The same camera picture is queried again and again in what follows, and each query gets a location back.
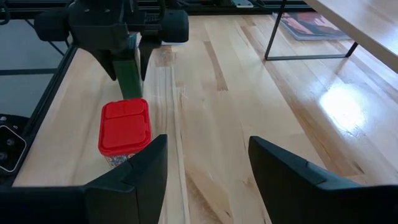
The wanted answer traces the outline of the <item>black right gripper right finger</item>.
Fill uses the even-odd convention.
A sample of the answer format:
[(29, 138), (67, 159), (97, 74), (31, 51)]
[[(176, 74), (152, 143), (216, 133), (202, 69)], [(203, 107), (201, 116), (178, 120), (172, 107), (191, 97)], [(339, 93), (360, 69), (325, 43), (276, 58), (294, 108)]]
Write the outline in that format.
[(248, 154), (272, 224), (398, 224), (398, 185), (357, 184), (259, 136)]

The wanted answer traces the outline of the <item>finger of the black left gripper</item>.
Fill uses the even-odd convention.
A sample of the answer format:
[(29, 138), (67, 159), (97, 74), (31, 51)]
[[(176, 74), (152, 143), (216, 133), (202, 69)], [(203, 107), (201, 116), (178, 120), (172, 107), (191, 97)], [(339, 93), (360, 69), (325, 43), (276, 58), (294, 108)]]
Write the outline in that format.
[(162, 43), (154, 40), (142, 40), (139, 43), (140, 51), (140, 66), (141, 66), (141, 80), (146, 79), (147, 68), (150, 60), (150, 56), (154, 49), (158, 49)]
[(110, 50), (91, 50), (90, 54), (99, 62), (104, 68), (112, 81), (116, 81), (116, 72), (113, 65), (113, 56)]

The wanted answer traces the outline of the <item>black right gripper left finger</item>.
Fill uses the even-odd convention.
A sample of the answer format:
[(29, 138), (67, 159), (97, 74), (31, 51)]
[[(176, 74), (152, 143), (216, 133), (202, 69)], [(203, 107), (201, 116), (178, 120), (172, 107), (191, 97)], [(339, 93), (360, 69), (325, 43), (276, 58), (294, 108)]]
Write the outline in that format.
[(168, 172), (168, 136), (85, 185), (89, 224), (158, 224)]

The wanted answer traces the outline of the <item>dark green pepper tin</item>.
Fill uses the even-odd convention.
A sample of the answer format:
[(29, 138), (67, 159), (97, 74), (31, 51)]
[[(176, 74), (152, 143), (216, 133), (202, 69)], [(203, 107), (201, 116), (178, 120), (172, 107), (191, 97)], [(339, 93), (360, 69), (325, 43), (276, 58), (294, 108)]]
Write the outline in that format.
[(113, 66), (124, 100), (142, 98), (142, 80), (137, 35), (131, 35), (126, 49), (113, 56)]

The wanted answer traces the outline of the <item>red paprika tin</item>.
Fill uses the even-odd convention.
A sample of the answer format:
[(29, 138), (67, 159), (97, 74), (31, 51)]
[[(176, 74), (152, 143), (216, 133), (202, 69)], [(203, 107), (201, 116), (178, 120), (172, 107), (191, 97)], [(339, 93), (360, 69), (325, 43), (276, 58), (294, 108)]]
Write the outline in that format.
[(143, 98), (112, 101), (101, 111), (98, 149), (111, 168), (152, 141), (149, 104)]

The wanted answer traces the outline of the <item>wooden shelf with black legs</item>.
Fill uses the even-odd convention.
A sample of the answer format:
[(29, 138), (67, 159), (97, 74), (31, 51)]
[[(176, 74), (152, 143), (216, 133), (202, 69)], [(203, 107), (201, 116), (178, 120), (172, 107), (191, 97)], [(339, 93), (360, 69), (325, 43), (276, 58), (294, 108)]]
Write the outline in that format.
[(315, 60), (348, 58), (357, 46), (398, 73), (398, 0), (303, 0), (354, 40), (345, 54), (270, 57), (269, 53), (285, 9), (282, 0), (264, 59)]

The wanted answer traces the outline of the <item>black device with white outline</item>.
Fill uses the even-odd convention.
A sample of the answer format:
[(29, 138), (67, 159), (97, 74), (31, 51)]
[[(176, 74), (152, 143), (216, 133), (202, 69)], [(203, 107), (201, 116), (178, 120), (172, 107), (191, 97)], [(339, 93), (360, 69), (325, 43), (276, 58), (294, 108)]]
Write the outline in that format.
[(27, 147), (22, 137), (28, 118), (0, 114), (0, 186), (10, 185)]

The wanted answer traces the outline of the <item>red picture card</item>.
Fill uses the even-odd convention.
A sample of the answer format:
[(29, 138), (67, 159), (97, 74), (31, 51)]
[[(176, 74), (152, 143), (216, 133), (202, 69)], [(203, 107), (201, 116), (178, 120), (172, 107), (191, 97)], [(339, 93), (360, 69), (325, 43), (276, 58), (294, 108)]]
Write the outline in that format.
[(284, 12), (280, 24), (299, 41), (351, 40), (351, 37), (317, 12)]

